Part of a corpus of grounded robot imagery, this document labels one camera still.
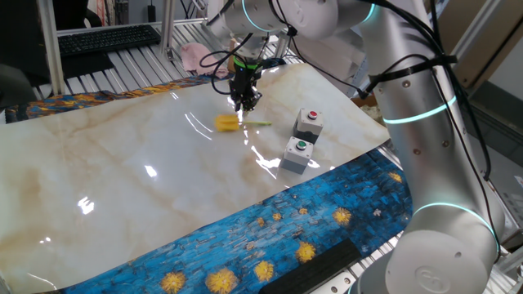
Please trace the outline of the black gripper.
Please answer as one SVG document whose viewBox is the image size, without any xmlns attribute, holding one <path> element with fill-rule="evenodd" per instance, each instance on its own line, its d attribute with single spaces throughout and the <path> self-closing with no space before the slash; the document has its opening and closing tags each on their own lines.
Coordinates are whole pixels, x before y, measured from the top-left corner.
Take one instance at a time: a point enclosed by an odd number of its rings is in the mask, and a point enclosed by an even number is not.
<svg viewBox="0 0 523 294">
<path fill-rule="evenodd" d="M 230 98 L 234 102 L 235 111 L 242 107 L 242 96 L 244 97 L 244 111 L 252 111 L 262 98 L 259 92 L 253 92 L 253 87 L 260 78 L 260 72 L 256 69 L 235 67 L 235 75 L 229 81 Z"/>
</svg>

